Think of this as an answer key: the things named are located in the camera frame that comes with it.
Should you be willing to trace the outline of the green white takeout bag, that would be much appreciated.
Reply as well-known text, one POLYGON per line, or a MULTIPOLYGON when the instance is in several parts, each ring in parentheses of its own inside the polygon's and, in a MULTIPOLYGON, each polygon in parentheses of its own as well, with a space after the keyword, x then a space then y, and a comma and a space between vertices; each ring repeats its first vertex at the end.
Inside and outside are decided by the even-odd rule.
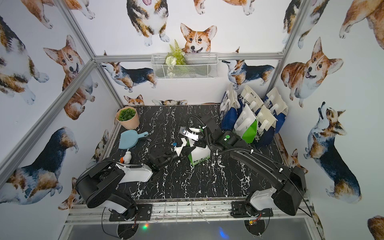
POLYGON ((211 151, 206 146, 205 148, 199 147, 191 138, 181 138, 182 144, 177 146, 174 144, 174 150, 180 158, 186 157, 192 166, 210 159, 211 151))

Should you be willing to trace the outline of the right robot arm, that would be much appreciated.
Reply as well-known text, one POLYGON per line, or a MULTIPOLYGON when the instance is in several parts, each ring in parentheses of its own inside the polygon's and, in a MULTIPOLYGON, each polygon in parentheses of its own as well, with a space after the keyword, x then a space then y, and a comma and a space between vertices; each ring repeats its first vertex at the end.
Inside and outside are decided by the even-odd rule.
POLYGON ((234 218, 261 217, 265 209, 278 208, 289 216, 295 216, 307 190, 305 173, 298 166, 287 167, 252 148, 240 136, 231 131, 213 129, 199 116, 190 114, 187 124, 193 119, 199 122, 198 139, 209 148, 211 154, 230 158, 243 163, 267 180, 271 188, 254 191, 239 210, 233 210, 234 218))

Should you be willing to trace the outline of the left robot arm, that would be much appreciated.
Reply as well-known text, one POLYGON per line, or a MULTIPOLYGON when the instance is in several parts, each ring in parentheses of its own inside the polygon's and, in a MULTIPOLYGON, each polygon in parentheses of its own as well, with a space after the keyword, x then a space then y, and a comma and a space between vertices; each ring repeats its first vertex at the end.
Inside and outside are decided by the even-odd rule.
POLYGON ((132 153, 127 150, 118 162, 105 159, 84 172, 75 187, 87 207, 102 206, 127 221, 135 219, 139 215, 138 205, 130 195, 118 191, 118 186, 129 182, 152 182, 164 172, 165 167, 187 158, 196 149, 195 146, 175 147, 166 143, 155 145, 167 146, 171 150, 162 155, 150 155, 149 161, 141 165, 130 164, 132 153))

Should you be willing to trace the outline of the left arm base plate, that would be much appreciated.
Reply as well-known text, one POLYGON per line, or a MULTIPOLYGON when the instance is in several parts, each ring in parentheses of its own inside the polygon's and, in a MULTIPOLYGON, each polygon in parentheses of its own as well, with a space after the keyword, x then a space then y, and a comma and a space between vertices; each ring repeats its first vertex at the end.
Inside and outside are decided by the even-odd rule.
POLYGON ((119 214, 115 210, 112 210, 109 221, 149 221, 152 215, 152 208, 152 204, 138 204, 136 207, 131 206, 123 214, 119 214))

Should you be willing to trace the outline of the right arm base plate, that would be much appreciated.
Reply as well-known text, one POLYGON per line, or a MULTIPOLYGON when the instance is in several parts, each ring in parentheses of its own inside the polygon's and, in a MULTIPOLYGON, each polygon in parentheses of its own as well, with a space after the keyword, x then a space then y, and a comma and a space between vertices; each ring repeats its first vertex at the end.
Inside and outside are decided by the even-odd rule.
POLYGON ((231 202, 230 215, 233 218, 261 218, 261 217, 273 217, 274 213, 272 209, 257 210, 250 203, 245 201, 231 202))

